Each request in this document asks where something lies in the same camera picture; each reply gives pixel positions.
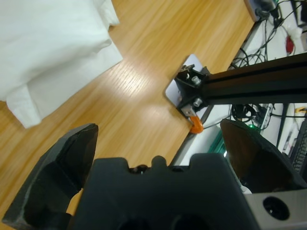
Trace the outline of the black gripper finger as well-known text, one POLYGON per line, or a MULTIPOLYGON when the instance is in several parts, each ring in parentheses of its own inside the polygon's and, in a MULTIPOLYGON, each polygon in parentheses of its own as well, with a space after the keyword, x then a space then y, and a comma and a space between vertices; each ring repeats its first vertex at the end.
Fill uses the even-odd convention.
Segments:
POLYGON ((220 123, 227 155, 241 183, 252 193, 305 189, 307 183, 289 159, 257 130, 243 122, 220 123))
POLYGON ((65 230, 71 199, 84 187, 93 164, 98 125, 62 136, 44 153, 21 186, 2 222, 16 230, 65 230))

